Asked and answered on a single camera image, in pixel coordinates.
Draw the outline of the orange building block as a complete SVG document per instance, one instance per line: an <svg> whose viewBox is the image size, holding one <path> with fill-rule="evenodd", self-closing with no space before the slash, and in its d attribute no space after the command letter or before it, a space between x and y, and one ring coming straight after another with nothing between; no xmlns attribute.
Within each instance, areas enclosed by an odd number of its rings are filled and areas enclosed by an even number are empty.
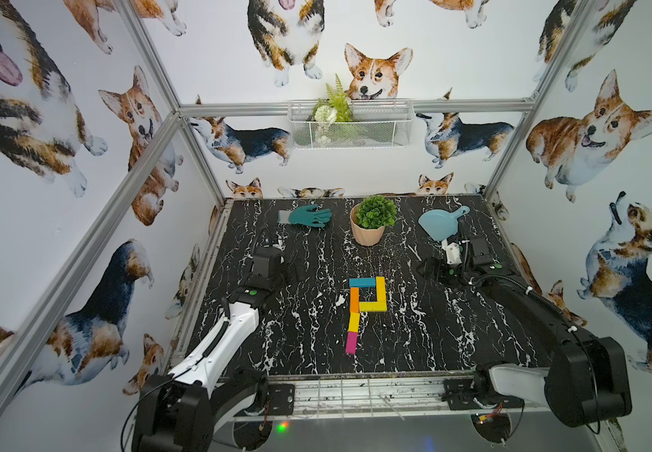
<svg viewBox="0 0 652 452"><path fill-rule="evenodd" d="M360 294L358 287L350 288L350 313L359 314L360 313Z"/></svg>

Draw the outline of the teal building block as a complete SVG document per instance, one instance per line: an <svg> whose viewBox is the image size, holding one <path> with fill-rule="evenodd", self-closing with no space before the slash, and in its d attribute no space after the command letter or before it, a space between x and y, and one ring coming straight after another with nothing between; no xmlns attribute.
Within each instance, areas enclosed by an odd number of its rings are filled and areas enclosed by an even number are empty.
<svg viewBox="0 0 652 452"><path fill-rule="evenodd" d="M373 288L377 286L375 278L351 278L349 280L351 288Z"/></svg>

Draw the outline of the yellow long block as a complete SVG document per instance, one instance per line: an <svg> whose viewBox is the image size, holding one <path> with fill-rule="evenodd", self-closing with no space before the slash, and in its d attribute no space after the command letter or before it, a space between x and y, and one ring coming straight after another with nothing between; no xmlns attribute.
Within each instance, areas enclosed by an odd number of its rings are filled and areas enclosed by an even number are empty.
<svg viewBox="0 0 652 452"><path fill-rule="evenodd" d="M377 294L377 302L380 303L381 305L386 305L386 289L385 289L385 278L384 277L376 277L376 294Z"/></svg>
<svg viewBox="0 0 652 452"><path fill-rule="evenodd" d="M361 301L359 303L359 309L362 313L386 312L387 304L378 301Z"/></svg>

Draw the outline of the yellow short block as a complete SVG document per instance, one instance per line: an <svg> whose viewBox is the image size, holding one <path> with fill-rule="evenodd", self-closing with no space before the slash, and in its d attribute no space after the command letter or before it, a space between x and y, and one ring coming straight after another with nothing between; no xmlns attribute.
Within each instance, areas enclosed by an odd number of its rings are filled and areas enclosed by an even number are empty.
<svg viewBox="0 0 652 452"><path fill-rule="evenodd" d="M361 315L359 313L350 313L348 332L358 333Z"/></svg>

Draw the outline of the magenta building block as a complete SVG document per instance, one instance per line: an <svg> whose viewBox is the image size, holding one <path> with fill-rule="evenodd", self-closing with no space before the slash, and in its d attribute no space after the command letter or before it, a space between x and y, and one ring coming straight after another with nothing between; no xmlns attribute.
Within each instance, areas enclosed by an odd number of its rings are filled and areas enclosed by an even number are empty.
<svg viewBox="0 0 652 452"><path fill-rule="evenodd" d="M347 342L346 342L346 354L354 355L356 354L356 348L358 344L358 333L354 331L348 331Z"/></svg>

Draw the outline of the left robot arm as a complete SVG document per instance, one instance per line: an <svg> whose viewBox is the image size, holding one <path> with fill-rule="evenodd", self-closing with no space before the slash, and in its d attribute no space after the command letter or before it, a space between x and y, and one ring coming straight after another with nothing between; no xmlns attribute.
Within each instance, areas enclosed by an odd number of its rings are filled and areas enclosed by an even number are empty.
<svg viewBox="0 0 652 452"><path fill-rule="evenodd" d="M132 436L122 450L207 451L236 414L262 412L268 397L264 372L239 369L227 380L222 374L279 293L298 279L298 269L277 246L254 250L244 280L222 298L217 324L182 362L143 386L131 411Z"/></svg>

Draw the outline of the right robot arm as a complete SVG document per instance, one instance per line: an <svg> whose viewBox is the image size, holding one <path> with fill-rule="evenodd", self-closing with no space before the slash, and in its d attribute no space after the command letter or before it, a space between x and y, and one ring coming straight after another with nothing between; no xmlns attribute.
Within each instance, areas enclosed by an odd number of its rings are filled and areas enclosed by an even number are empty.
<svg viewBox="0 0 652 452"><path fill-rule="evenodd" d="M497 263L481 239L463 241L462 261L430 257L418 274L447 287L472 289L503 306L542 346L543 367L513 363L478 365L472 395L515 397L550 409L570 428L631 414L633 403L622 346L565 318L559 308L510 267Z"/></svg>

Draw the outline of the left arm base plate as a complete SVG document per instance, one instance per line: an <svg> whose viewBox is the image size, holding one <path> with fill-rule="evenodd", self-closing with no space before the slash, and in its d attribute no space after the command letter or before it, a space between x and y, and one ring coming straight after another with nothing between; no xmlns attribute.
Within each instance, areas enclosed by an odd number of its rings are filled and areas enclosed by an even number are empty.
<svg viewBox="0 0 652 452"><path fill-rule="evenodd" d="M269 384L260 414L267 416L288 416L294 413L294 384Z"/></svg>

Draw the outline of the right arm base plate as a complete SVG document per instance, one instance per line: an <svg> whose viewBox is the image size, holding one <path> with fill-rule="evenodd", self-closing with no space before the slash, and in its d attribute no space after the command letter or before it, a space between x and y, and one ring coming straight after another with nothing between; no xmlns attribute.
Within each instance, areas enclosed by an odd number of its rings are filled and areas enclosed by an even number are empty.
<svg viewBox="0 0 652 452"><path fill-rule="evenodd" d="M525 402L518 397L499 395L473 378L443 380L442 401L448 403L452 411L488 411L501 407L503 410L521 409Z"/></svg>

